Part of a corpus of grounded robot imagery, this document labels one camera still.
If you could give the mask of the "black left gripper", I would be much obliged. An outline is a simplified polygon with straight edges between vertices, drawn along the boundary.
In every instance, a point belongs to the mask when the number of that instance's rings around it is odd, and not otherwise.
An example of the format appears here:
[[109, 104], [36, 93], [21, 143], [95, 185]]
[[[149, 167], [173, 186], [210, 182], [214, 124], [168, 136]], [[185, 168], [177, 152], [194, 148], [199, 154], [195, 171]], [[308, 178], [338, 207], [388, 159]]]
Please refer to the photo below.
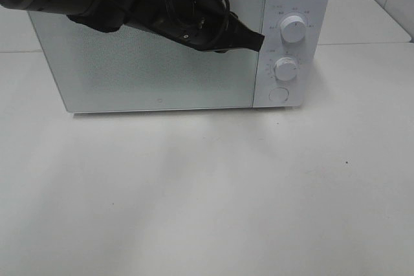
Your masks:
[[230, 12], [229, 0], [126, 0], [124, 24], [201, 52], [259, 52], [264, 35]]

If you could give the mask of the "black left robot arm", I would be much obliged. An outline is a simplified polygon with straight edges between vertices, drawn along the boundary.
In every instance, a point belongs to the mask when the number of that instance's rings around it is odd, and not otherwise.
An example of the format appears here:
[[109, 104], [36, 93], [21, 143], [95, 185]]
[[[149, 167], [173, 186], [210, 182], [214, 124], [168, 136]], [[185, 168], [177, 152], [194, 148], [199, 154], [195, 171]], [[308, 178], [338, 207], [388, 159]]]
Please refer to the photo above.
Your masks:
[[264, 41], [231, 11], [229, 0], [1, 0], [1, 5], [65, 15], [103, 33], [129, 26], [201, 52], [259, 51]]

